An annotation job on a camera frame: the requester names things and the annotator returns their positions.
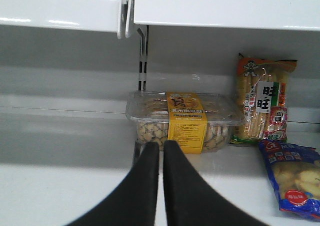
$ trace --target black object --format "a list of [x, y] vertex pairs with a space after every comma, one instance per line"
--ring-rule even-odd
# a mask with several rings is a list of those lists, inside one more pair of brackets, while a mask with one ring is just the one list
[[153, 226], [159, 176], [159, 146], [147, 143], [118, 187], [68, 226]]
[[175, 141], [164, 143], [163, 185], [168, 226], [266, 225], [213, 190]]

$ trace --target white shelf surface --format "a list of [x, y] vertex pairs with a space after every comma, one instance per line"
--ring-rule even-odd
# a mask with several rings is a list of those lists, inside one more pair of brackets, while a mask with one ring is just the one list
[[[131, 168], [135, 127], [124, 114], [109, 113], [105, 118], [0, 114], [2, 225], [65, 225], [122, 181]], [[288, 137], [292, 143], [317, 146], [320, 133], [288, 133]], [[155, 224], [164, 226], [160, 155]], [[278, 211], [257, 148], [227, 146], [187, 158], [215, 190], [263, 222], [314, 225]]]
[[123, 180], [134, 127], [94, 118], [0, 114], [0, 224], [62, 226]]
[[134, 0], [135, 24], [320, 31], [320, 0]]
[[[287, 135], [289, 143], [315, 147], [320, 152], [320, 133], [289, 132]], [[314, 221], [278, 210], [278, 202], [258, 148], [227, 146], [216, 153], [189, 154], [186, 157], [212, 188], [238, 208], [267, 225], [315, 225]], [[159, 185], [162, 185], [162, 168], [159, 181]], [[163, 188], [159, 187], [158, 205], [164, 204], [163, 192]], [[156, 215], [157, 225], [166, 224], [164, 214], [165, 209], [159, 207]]]
[[0, 0], [0, 25], [117, 33], [127, 0]]

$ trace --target red round logo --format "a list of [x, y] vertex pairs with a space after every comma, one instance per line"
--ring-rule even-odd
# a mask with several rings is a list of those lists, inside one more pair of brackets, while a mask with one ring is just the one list
[[250, 107], [249, 107], [249, 106], [244, 106], [244, 107], [243, 107], [243, 110], [244, 110], [245, 112], [248, 112], [248, 111], [250, 111]]
[[303, 205], [308, 199], [304, 192], [298, 190], [288, 190], [284, 197], [294, 205]]

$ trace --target transparent wrapper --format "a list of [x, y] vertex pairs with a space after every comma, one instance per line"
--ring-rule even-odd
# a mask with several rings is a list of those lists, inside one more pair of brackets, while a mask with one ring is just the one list
[[287, 139], [286, 89], [289, 73], [296, 65], [296, 61], [240, 57], [236, 104], [243, 111], [244, 125], [235, 128], [233, 143]]
[[[234, 102], [217, 94], [197, 94], [207, 116], [208, 125], [202, 152], [214, 152], [230, 142], [231, 127], [243, 123], [243, 116]], [[131, 93], [126, 116], [136, 122], [137, 141], [157, 142], [163, 149], [168, 139], [169, 115], [164, 92]]]

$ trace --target plastic lid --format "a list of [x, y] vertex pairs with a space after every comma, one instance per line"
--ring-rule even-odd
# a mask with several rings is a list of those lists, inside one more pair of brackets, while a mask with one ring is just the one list
[[[239, 126], [244, 116], [235, 103], [219, 94], [197, 93], [210, 125]], [[126, 112], [127, 118], [137, 122], [168, 123], [168, 105], [165, 92], [130, 93]]]

